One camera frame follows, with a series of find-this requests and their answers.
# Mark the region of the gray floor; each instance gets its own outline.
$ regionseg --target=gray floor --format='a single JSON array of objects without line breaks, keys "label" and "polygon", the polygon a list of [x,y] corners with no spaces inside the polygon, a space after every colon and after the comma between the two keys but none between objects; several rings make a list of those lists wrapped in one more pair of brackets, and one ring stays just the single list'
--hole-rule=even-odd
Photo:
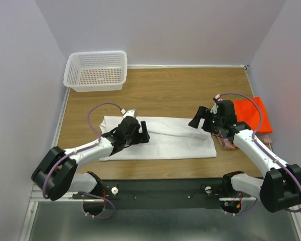
[{"label": "gray floor", "polygon": [[110,220],[84,216],[78,202],[41,202],[31,238],[80,241],[285,241],[298,240],[291,215],[267,212],[259,203],[249,214],[232,217],[219,210],[119,210]]}]

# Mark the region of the wooden surface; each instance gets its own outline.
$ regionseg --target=wooden surface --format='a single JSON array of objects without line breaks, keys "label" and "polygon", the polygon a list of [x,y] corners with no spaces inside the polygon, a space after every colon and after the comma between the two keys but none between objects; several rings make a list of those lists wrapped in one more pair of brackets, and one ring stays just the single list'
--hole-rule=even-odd
[{"label": "wooden surface", "polygon": [[[193,118],[200,105],[211,107],[216,94],[230,91],[252,96],[242,68],[129,69],[121,91],[70,91],[58,145],[63,149],[72,148],[96,139],[86,116],[101,102],[135,108],[139,116]],[[92,123],[98,127],[105,115],[120,113],[116,107],[104,105],[92,113]],[[222,177],[238,170],[261,176],[241,150],[221,150],[216,138],[213,139],[216,158],[96,161],[78,172],[93,171],[102,179]]]}]

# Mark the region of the orange fabric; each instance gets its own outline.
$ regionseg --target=orange fabric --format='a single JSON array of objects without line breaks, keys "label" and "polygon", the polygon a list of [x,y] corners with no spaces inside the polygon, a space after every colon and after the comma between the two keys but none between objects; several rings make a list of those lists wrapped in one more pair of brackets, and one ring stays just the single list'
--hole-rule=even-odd
[{"label": "orange fabric", "polygon": [[[257,131],[257,133],[258,134],[271,133],[273,129],[267,118],[267,113],[262,100],[260,99],[260,97],[255,97],[253,98],[253,101],[260,108],[263,115],[263,123],[260,129]],[[252,130],[256,129],[260,122],[260,116],[255,106],[247,99],[235,100],[233,101],[233,103],[234,103],[237,121],[247,123],[252,128]]]}]

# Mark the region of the wall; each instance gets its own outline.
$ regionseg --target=wall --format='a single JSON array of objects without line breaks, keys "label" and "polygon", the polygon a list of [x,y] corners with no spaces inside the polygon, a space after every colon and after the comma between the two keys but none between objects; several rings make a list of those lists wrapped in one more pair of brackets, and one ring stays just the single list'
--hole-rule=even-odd
[{"label": "wall", "polygon": [[19,240],[51,144],[65,58],[33,0],[0,0],[0,240]]},{"label": "wall", "polygon": [[288,0],[249,66],[274,128],[274,151],[301,166],[301,0]]},{"label": "wall", "polygon": [[248,64],[285,0],[36,0],[64,56],[124,50],[129,64]]}]

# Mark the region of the towel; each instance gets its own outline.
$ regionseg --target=towel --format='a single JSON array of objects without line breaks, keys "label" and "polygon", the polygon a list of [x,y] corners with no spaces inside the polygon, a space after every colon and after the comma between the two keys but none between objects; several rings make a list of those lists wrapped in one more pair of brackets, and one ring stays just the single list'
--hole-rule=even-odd
[{"label": "towel", "polygon": [[[139,122],[145,121],[150,136],[148,143],[132,145],[110,157],[108,160],[153,160],[153,159],[186,159],[216,157],[216,150],[211,134],[200,127],[188,126],[192,119],[169,117],[137,117]],[[102,133],[118,126],[120,116],[105,116],[100,124]]]}]

